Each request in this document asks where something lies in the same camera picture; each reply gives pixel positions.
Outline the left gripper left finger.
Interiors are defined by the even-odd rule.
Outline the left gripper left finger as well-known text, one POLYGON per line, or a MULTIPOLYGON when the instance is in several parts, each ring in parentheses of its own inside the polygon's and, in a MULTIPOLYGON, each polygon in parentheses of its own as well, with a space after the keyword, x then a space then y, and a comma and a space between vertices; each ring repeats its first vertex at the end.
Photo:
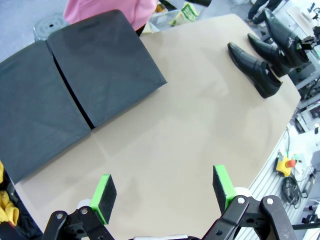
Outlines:
POLYGON ((73 213, 57 210, 48 220, 44 240, 112 240, 106 225, 110 221, 117 190, 110 174, 101 176, 88 205, 73 213))

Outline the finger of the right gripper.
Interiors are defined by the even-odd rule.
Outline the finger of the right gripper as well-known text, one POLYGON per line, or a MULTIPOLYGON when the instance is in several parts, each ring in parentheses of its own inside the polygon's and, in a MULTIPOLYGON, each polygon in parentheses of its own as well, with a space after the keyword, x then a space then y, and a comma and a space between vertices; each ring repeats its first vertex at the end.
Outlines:
POLYGON ((297 38, 297 50, 312 50, 316 45, 316 38, 314 36, 307 36, 303 39, 297 38))

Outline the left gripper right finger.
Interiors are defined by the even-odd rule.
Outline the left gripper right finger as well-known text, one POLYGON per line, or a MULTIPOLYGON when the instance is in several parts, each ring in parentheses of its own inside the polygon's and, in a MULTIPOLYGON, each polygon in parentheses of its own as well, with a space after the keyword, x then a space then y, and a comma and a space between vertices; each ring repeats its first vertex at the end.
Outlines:
POLYGON ((260 201, 237 194, 224 165, 213 166, 212 186, 221 212, 203 240, 234 240, 242 228, 253 229, 260 240, 295 240, 296 235, 279 197, 260 201))

